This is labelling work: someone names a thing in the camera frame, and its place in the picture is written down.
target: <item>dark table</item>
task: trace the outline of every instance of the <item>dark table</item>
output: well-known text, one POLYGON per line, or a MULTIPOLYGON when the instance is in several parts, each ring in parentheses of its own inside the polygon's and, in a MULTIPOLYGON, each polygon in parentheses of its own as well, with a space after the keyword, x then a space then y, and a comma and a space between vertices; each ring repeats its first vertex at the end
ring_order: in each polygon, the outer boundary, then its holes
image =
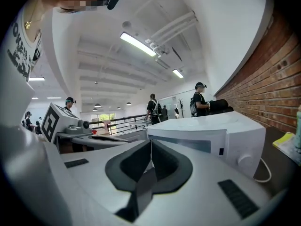
MULTIPOLYGON (((269 127, 266 130, 261 157, 269 167, 272 178, 269 182, 261 183, 261 185, 271 194, 271 196, 288 188, 295 172, 299 169, 299 166, 293 160, 273 146, 273 142, 280 139, 284 134, 284 132, 275 127, 269 127)), ((269 178, 269 173, 261 161, 255 172, 254 178, 257 180, 266 180, 269 178)))

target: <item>plastic bottle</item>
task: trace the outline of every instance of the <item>plastic bottle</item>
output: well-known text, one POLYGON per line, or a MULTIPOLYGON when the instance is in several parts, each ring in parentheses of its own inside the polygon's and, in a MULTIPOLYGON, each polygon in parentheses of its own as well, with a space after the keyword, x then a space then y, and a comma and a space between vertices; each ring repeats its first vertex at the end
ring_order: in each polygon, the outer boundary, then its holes
POLYGON ((297 151, 301 153, 301 105, 299 106, 297 112, 297 130, 293 144, 296 147, 297 151))

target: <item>cap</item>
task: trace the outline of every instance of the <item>cap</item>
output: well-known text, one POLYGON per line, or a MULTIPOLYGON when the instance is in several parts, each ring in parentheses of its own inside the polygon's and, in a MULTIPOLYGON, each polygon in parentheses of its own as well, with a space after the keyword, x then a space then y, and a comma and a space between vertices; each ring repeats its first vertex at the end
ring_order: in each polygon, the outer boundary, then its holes
POLYGON ((202 82, 198 82, 198 83, 196 84, 196 87, 207 88, 207 85, 203 84, 202 82))
POLYGON ((68 98, 66 99, 66 102, 76 103, 76 100, 73 100, 72 97, 68 97, 68 98))

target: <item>power cord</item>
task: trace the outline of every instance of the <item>power cord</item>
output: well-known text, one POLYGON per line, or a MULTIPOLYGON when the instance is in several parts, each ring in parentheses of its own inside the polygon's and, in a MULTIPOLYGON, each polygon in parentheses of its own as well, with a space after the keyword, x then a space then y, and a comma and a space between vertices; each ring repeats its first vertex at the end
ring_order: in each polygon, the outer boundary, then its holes
POLYGON ((269 167, 267 166, 267 164, 265 163, 265 161, 264 161, 262 158, 260 158, 260 160, 263 162, 264 166, 267 168, 267 170, 268 170, 268 172, 269 172, 269 178, 266 179, 266 180, 257 180, 257 179, 254 178, 254 180, 255 180, 256 182, 258 182, 258 183, 267 183, 267 182, 269 182, 269 181, 271 180, 271 178, 272 178, 272 173, 271 173, 269 167))

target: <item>gold necklace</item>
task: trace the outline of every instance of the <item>gold necklace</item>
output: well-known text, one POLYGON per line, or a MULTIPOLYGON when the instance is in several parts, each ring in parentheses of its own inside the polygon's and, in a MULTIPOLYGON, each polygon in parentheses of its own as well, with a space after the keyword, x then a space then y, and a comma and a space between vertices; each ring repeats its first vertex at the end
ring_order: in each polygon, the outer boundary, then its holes
MULTIPOLYGON (((34 11, 36 10, 38 1, 39 1, 39 0, 37 0, 36 5, 34 6, 34 9, 33 9, 33 11, 32 11, 32 16, 33 16, 34 11)), ((30 25, 32 24, 32 16, 31 16, 30 20, 27 21, 27 22, 24 24, 24 27, 25 27, 26 30, 30 29, 30 25)))

